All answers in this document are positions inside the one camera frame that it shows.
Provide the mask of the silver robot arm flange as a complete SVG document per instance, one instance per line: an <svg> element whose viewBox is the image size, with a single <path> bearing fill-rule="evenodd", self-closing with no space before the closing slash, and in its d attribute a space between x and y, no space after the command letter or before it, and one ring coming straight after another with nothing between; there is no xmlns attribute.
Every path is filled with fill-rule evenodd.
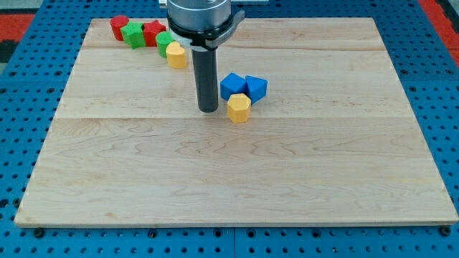
<svg viewBox="0 0 459 258"><path fill-rule="evenodd" d="M217 49L245 19L244 11L232 11L230 0L167 0L164 7L172 37L198 52Z"/></svg>

